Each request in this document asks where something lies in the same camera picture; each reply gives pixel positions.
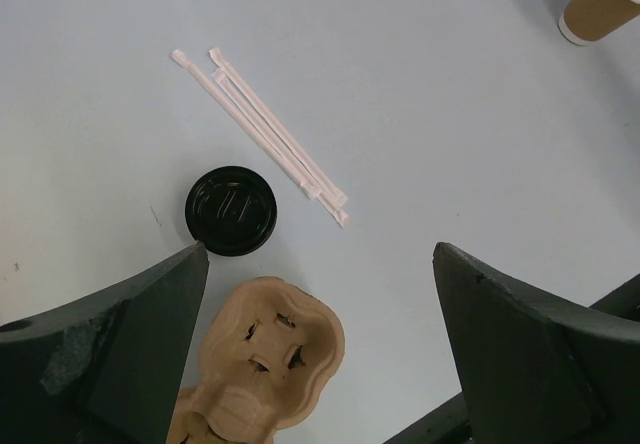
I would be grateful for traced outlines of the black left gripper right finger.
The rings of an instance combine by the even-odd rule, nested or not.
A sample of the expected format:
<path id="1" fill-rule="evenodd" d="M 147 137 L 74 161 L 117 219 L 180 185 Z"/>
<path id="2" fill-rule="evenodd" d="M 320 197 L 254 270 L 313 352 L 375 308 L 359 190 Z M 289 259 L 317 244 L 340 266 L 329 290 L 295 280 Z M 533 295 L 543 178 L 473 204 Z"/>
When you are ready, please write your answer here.
<path id="1" fill-rule="evenodd" d="M 433 268 L 475 442 L 638 442 L 638 278 L 584 307 L 449 243 Z"/>

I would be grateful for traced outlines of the black plastic cup lid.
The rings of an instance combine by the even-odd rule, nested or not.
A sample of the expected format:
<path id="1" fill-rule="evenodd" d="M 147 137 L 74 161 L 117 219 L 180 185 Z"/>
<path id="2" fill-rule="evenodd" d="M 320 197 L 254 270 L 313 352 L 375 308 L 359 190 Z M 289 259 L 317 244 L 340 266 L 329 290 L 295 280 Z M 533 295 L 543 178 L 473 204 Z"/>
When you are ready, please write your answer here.
<path id="1" fill-rule="evenodd" d="M 208 251 L 239 257 L 262 247 L 277 222 L 277 202 L 262 176 L 241 166 L 223 166 L 201 176 L 185 202 L 191 236 Z"/>

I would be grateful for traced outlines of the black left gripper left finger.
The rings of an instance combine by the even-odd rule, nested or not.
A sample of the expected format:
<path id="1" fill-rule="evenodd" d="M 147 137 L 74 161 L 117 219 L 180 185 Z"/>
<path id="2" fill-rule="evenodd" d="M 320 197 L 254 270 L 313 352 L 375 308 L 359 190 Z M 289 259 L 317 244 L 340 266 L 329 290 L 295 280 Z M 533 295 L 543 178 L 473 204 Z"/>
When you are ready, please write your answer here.
<path id="1" fill-rule="evenodd" d="M 4 443 L 163 443 L 207 282 L 203 244 L 1 328 Z"/>

